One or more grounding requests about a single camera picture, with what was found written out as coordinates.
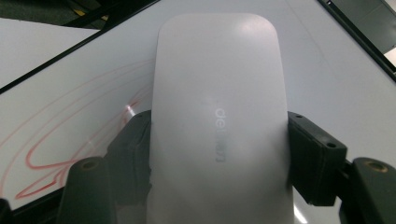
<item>black holder arm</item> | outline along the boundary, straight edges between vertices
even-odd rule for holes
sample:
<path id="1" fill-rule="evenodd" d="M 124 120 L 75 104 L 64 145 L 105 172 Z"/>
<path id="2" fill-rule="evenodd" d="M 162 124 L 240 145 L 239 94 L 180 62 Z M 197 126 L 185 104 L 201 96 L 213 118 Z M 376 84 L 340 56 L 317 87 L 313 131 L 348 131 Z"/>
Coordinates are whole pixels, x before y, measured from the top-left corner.
<path id="1" fill-rule="evenodd" d="M 347 147 L 309 119 L 289 112 L 290 179 L 307 203 L 342 200 L 342 224 L 396 221 L 396 171 L 369 158 L 346 160 Z"/>
<path id="2" fill-rule="evenodd" d="M 0 199 L 0 223 L 14 224 L 11 208 L 7 200 Z"/>

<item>red drawing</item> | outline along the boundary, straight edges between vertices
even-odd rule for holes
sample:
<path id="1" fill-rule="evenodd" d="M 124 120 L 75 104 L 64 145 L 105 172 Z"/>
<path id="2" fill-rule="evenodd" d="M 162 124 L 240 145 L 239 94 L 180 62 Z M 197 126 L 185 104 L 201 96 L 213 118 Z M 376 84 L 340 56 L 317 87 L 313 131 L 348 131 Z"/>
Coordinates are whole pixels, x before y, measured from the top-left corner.
<path id="1" fill-rule="evenodd" d="M 60 188 L 64 186 L 65 175 L 67 174 L 67 171 L 69 170 L 70 166 L 73 165 L 76 161 L 79 161 L 86 157 L 98 155 L 98 153 L 100 153 L 97 151 L 98 148 L 106 148 L 106 146 L 109 144 L 109 142 L 112 141 L 114 137 L 114 134 L 109 135 L 109 133 L 119 132 L 120 129 L 129 120 L 129 118 L 131 118 L 134 115 L 135 109 L 142 102 L 146 101 L 150 97 L 152 90 L 151 83 L 142 87 L 132 97 L 128 105 L 125 106 L 125 108 L 120 113 L 115 114 L 112 118 L 104 122 L 103 125 L 96 132 L 94 132 L 88 138 L 88 140 L 85 143 L 83 143 L 82 146 L 78 148 L 75 151 L 75 153 L 71 156 L 71 158 L 69 158 L 68 160 L 59 161 L 50 164 L 34 164 L 32 162 L 32 158 L 34 155 L 37 156 L 40 155 L 40 150 L 39 150 L 40 146 L 42 146 L 42 144 L 46 142 L 46 140 L 49 137 L 51 137 L 51 135 L 56 130 L 63 127 L 63 125 L 66 122 L 73 119 L 75 115 L 83 112 L 90 105 L 98 102 L 101 98 L 128 87 L 132 83 L 136 82 L 139 78 L 142 78 L 144 76 L 150 76 L 150 74 L 145 74 L 139 77 L 131 76 L 131 75 L 139 68 L 142 68 L 144 66 L 153 66 L 152 64 L 153 64 L 153 60 L 128 64 L 116 70 L 94 77 L 91 80 L 88 80 L 78 85 L 73 90 L 68 91 L 64 95 L 58 97 L 57 99 L 50 102 L 46 106 L 42 107 L 39 111 L 34 113 L 29 119 L 22 122 L 21 125 L 19 125 L 2 142 L 0 142 L 0 149 L 8 140 L 10 140 L 12 137 L 14 137 L 14 135 L 20 132 L 23 129 L 23 127 L 29 123 L 29 121 L 39 116 L 41 113 L 49 109 L 55 103 L 62 101 L 62 99 L 66 98 L 67 96 L 71 95 L 73 92 L 77 90 L 81 90 L 89 85 L 93 85 L 92 83 L 95 81 L 101 81 L 100 80 L 101 78 L 111 77 L 109 80 L 106 80 L 106 82 L 103 82 L 102 80 L 102 82 L 99 85 L 94 86 L 92 90 L 80 95 L 78 98 L 74 99 L 71 103 L 65 105 L 62 112 L 49 118 L 46 123 L 44 123 L 41 127 L 38 127 L 37 130 L 34 133 L 32 133 L 32 135 L 26 140 L 26 142 L 23 143 L 22 147 L 16 151 L 12 160 L 8 164 L 7 169 L 4 171 L 4 174 L 0 179 L 0 196 L 2 197 L 4 196 L 4 187 L 6 184 L 6 180 L 9 178 L 9 172 L 11 168 L 14 166 L 17 158 L 20 158 L 21 156 L 24 157 L 24 164 L 30 171 L 33 172 L 40 170 L 41 172 L 42 171 L 48 171 L 48 172 L 45 175 L 39 177 L 33 183 L 28 184 L 26 188 L 24 188 L 19 193 L 11 197 L 14 197 L 16 200 L 19 200 L 22 198 L 27 198 L 36 195 L 37 193 L 40 193 L 43 190 L 48 189 L 50 187 L 57 186 L 58 188 Z M 127 81 L 122 80 L 118 85 L 114 85 L 114 83 L 117 83 L 117 80 L 120 78 L 127 79 Z M 114 87 L 109 88 L 109 90 L 101 92 L 100 94 L 96 93 L 96 91 L 106 88 L 106 86 L 109 84 L 113 84 Z M 78 103 L 81 104 L 79 108 L 75 109 L 75 111 L 72 111 L 72 107 L 76 106 Z"/>

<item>screw hole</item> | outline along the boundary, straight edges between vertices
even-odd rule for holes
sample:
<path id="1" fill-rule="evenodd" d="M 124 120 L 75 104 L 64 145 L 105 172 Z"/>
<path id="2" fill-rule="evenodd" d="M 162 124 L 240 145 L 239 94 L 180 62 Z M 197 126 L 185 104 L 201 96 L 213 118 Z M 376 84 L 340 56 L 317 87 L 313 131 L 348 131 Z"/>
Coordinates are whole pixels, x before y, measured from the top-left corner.
<path id="1" fill-rule="evenodd" d="M 386 173 L 388 171 L 388 168 L 386 166 L 374 161 L 367 161 L 366 165 L 380 173 Z"/>
<path id="2" fill-rule="evenodd" d="M 328 147 L 336 147 L 336 145 L 334 143 L 328 143 L 328 144 L 326 144 L 326 146 L 328 146 Z"/>
<path id="3" fill-rule="evenodd" d="M 96 161 L 86 161 L 81 165 L 83 170 L 91 170 L 96 166 L 98 166 L 98 163 Z"/>

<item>black edge trim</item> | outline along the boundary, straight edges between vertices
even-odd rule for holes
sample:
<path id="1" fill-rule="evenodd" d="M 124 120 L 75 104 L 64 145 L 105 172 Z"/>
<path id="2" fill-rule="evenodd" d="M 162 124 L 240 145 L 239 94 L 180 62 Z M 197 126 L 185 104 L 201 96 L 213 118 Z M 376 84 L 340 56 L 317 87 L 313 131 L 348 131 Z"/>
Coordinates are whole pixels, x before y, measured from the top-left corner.
<path id="1" fill-rule="evenodd" d="M 27 74 L 25 74 L 25 75 L 15 79 L 14 81 L 8 83 L 6 86 L 4 86 L 3 88 L 0 89 L 0 94 L 3 94 L 4 92 L 9 91 L 12 88 L 18 86 L 23 81 L 27 80 L 29 77 L 34 76 L 35 74 L 37 74 L 38 72 L 40 72 L 40 71 L 44 70 L 45 68 L 49 67 L 53 63 L 58 62 L 63 57 L 65 57 L 68 54 L 72 53 L 73 51 L 81 48 L 82 46 L 88 44 L 89 42 L 93 41 L 95 38 L 99 37 L 100 35 L 105 34 L 107 31 L 109 31 L 109 30 L 113 29 L 114 27 L 120 25 L 121 23 L 129 20 L 133 16 L 137 15 L 139 12 L 141 12 L 141 11 L 151 7 L 151 6 L 153 6 L 154 4 L 156 4 L 159 1 L 161 1 L 161 0 L 154 0 L 154 1 L 150 2 L 149 4 L 145 5 L 144 7 L 139 8 L 136 12 L 131 13 L 131 15 L 125 17 L 124 19 L 122 19 L 122 20 L 120 20 L 118 22 L 115 22 L 113 25 L 108 26 L 108 27 L 102 29 L 101 31 L 98 31 L 97 33 L 95 33 L 95 34 L 89 36 L 88 38 L 82 40 L 81 42 L 77 43 L 75 46 L 71 47 L 70 49 L 65 50 L 61 54 L 55 56 L 54 58 L 48 60 L 45 63 L 39 65 L 37 68 L 33 69 L 32 71 L 28 72 Z"/>
<path id="2" fill-rule="evenodd" d="M 356 27 L 332 1 L 318 0 L 338 23 L 358 42 L 374 61 L 396 82 L 396 67 Z"/>
<path id="3" fill-rule="evenodd" d="M 55 220 L 64 188 L 57 189 L 35 201 L 12 211 L 16 223 L 42 223 Z"/>

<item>white surface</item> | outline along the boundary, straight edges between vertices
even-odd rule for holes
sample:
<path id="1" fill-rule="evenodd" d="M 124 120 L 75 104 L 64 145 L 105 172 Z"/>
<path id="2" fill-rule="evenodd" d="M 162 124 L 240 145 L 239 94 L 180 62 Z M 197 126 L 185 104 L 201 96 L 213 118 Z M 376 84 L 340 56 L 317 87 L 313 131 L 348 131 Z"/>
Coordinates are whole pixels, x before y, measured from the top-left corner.
<path id="1" fill-rule="evenodd" d="M 96 32 L 0 18 L 0 88 Z"/>
<path id="2" fill-rule="evenodd" d="M 293 222 L 286 93 L 269 21 L 168 21 L 151 122 L 148 224 Z"/>
<path id="3" fill-rule="evenodd" d="M 0 129 L 0 170 L 11 167 L 8 175 L 0 174 L 0 194 L 11 200 L 13 208 L 60 187 L 59 176 L 54 178 L 55 173 L 50 173 L 59 172 L 57 168 L 27 167 L 24 159 L 29 148 L 23 145 L 33 146 L 35 142 L 26 143 L 30 138 L 37 140 L 51 127 L 59 127 L 47 135 L 45 145 L 41 145 L 43 151 L 37 151 L 34 159 L 39 164 L 65 161 L 61 168 L 66 169 L 81 146 L 98 145 L 101 135 L 96 131 L 108 120 L 116 118 L 109 123 L 120 124 L 121 116 L 115 116 L 126 105 L 133 105 L 136 112 L 149 108 L 149 95 L 138 91 L 152 81 L 154 63 L 146 60 L 155 58 L 161 25 L 188 12 L 249 12 L 264 16 L 277 30 L 288 110 L 307 116 L 346 144 L 349 159 L 367 156 L 396 165 L 395 83 L 319 2 L 162 0 L 0 96 L 0 124 L 6 127 Z M 122 73 L 130 75 L 123 77 L 127 80 L 145 77 L 115 89 L 124 83 L 114 80 Z M 135 102 L 141 105 L 130 103 L 131 99 L 139 99 Z M 67 118 L 71 118 L 70 123 L 62 125 Z M 51 126 L 40 130 L 46 123 Z M 49 187 L 15 199 L 45 175 L 49 179 L 39 183 Z M 295 198 L 308 223 L 339 223 L 338 208 L 310 207 L 298 194 Z"/>
<path id="4" fill-rule="evenodd" d="M 393 9 L 393 12 L 396 12 L 396 0 L 383 0 L 385 1 L 388 6 L 390 6 Z"/>
<path id="5" fill-rule="evenodd" d="M 384 56 L 391 62 L 393 63 L 394 66 L 396 66 L 396 48 L 391 49 L 387 53 L 384 54 Z"/>

